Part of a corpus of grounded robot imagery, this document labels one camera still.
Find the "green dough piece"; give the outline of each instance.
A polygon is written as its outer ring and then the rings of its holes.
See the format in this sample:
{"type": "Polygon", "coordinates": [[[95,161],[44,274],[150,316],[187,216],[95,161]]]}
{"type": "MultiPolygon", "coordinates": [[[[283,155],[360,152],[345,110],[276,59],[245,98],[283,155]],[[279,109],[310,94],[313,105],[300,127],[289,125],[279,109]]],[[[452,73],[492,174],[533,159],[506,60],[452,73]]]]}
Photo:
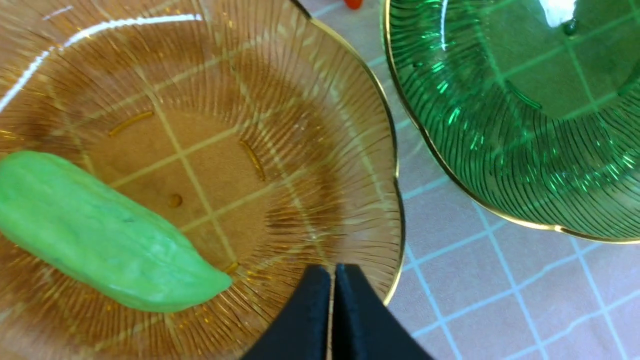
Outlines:
{"type": "Polygon", "coordinates": [[[0,232],[142,311],[180,311],[232,283],[165,219],[52,154],[20,151],[0,161],[0,232]]]}

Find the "green glass bowl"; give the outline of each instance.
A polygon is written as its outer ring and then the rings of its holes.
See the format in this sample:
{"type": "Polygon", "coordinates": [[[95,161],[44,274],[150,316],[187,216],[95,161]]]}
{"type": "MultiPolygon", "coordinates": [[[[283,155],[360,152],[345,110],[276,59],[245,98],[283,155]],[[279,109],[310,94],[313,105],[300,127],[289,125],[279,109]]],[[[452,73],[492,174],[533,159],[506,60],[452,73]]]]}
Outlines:
{"type": "Polygon", "coordinates": [[[640,241],[640,0],[387,0],[388,62],[436,159],[519,224],[640,241]]]}

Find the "orange object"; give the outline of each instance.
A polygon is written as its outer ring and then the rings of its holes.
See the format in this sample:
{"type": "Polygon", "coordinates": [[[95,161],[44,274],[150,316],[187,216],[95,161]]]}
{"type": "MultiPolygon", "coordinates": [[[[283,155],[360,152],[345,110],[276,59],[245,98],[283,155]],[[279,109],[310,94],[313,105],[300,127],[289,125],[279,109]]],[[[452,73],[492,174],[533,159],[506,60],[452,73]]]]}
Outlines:
{"type": "Polygon", "coordinates": [[[363,0],[344,0],[349,9],[358,10],[362,6],[363,0]]]}

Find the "grid cutting mat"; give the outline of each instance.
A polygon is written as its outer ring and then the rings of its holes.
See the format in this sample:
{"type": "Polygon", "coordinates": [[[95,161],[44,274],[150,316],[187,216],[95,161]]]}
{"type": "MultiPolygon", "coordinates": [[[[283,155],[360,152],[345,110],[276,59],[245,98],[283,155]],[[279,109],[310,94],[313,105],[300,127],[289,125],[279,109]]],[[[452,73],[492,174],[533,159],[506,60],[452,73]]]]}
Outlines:
{"type": "MultiPolygon", "coordinates": [[[[479,207],[440,170],[403,111],[380,41],[383,3],[365,0],[357,12],[338,0],[302,3],[363,55],[390,100],[408,246],[389,307],[417,341],[445,360],[640,359],[640,245],[527,229],[479,207]]],[[[638,1],[620,3],[600,14],[609,30],[640,19],[638,1]]],[[[552,66],[545,60],[558,54],[512,54],[526,60],[508,71],[552,66]]],[[[569,70],[581,69],[568,60],[569,70]]],[[[576,75],[571,87],[587,107],[608,94],[606,84],[588,87],[590,76],[576,75]]]]}

